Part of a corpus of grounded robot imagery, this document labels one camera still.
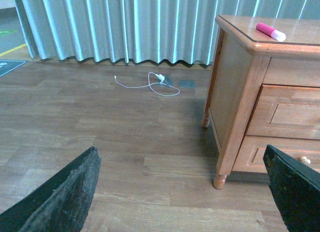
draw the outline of white cap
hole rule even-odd
[[[272,31],[271,37],[277,41],[280,41],[280,42],[285,41],[285,39],[286,39],[286,35],[276,29],[274,31]]]

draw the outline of yellow floor line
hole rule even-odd
[[[18,47],[9,49],[9,50],[7,50],[6,52],[0,53],[0,57],[1,57],[1,56],[4,56],[4,55],[6,55],[6,54],[9,54],[9,53],[11,53],[12,51],[16,51],[16,50],[18,50],[18,49],[21,49],[22,47],[25,47],[25,46],[26,46],[26,44],[24,43],[24,44],[22,44],[22,45],[20,45],[20,46],[18,46]]]

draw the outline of dresser top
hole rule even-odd
[[[320,20],[219,15],[216,22],[250,54],[320,59]],[[259,22],[285,33],[285,41],[256,30]]]

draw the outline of wall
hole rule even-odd
[[[16,7],[14,0],[0,0],[0,9]]]

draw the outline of white charging cable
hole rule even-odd
[[[155,76],[160,80],[160,82],[150,83],[150,74],[155,75]],[[177,96],[177,95],[180,93],[180,89],[171,86],[171,85],[166,81],[166,78],[165,78],[162,74],[156,74],[156,73],[153,73],[153,72],[149,72],[149,73],[148,73],[148,84],[147,84],[147,85],[144,85],[144,86],[137,86],[137,87],[125,86],[125,85],[123,85],[122,83],[119,83],[119,82],[117,81],[117,76],[114,76],[114,80],[115,80],[115,82],[116,82],[118,85],[121,85],[121,86],[123,86],[123,87],[125,87],[125,88],[128,88],[128,89],[138,89],[138,88],[149,87],[153,92],[155,92],[155,93],[156,93],[157,95],[159,95],[159,96],[165,96],[165,97]],[[169,95],[161,94],[161,93],[158,93],[157,91],[155,91],[155,90],[151,87],[152,85],[163,85],[163,86],[167,86],[167,87],[170,87],[170,88],[173,88],[173,89],[177,90],[178,92],[175,93],[175,94],[169,94]]]

